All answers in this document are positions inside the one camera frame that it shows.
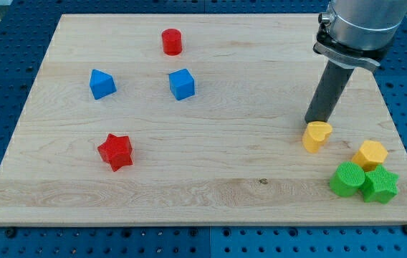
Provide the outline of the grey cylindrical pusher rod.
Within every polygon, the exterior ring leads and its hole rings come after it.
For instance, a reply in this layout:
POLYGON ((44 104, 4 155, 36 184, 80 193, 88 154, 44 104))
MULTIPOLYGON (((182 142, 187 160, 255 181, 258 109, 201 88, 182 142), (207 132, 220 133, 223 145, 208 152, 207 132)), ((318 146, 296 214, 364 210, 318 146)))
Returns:
POLYGON ((305 122, 327 122, 354 69, 328 61, 305 114, 305 122))

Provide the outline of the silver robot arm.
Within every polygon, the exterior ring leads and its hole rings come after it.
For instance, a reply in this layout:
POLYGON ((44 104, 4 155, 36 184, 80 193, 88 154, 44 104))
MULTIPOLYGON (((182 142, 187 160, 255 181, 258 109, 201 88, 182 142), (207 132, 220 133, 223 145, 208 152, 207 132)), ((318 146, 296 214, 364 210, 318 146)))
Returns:
POLYGON ((328 58, 305 114, 305 122, 326 122, 354 69, 375 72, 393 45, 407 0, 331 0, 318 16, 313 50, 328 58))

